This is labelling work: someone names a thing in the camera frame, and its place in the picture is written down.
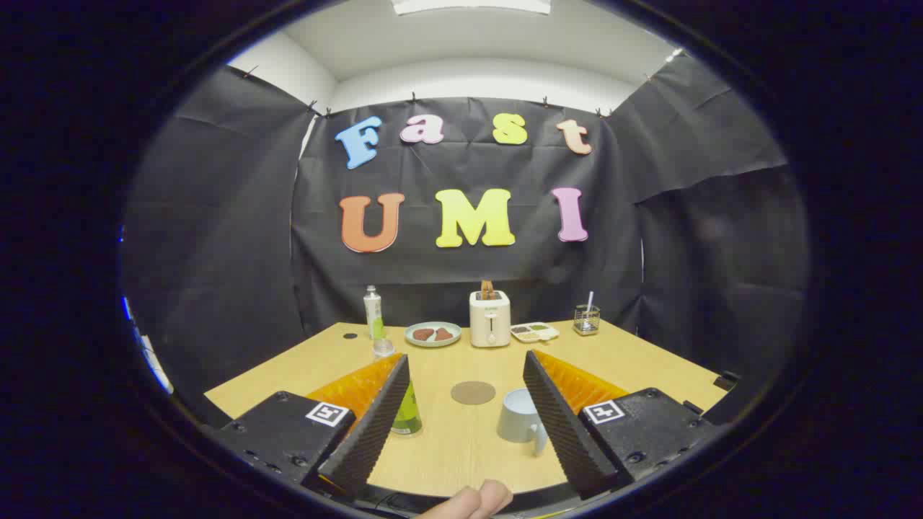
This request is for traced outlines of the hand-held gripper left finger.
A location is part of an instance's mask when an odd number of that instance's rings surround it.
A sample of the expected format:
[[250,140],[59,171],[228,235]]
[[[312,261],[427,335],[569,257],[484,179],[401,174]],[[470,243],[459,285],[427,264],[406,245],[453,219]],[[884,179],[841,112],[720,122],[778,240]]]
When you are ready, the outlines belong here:
[[271,479],[354,500],[378,463],[410,381],[406,355],[390,355],[307,396],[274,392],[212,437]]

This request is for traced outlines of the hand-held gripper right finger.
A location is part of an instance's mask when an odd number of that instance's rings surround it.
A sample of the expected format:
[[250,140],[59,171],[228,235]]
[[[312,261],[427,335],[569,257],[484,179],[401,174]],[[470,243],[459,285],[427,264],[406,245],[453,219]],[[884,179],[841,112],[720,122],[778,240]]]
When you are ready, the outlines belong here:
[[530,350],[522,378],[580,498],[646,479],[722,433],[688,404],[655,387],[636,392],[540,350]]

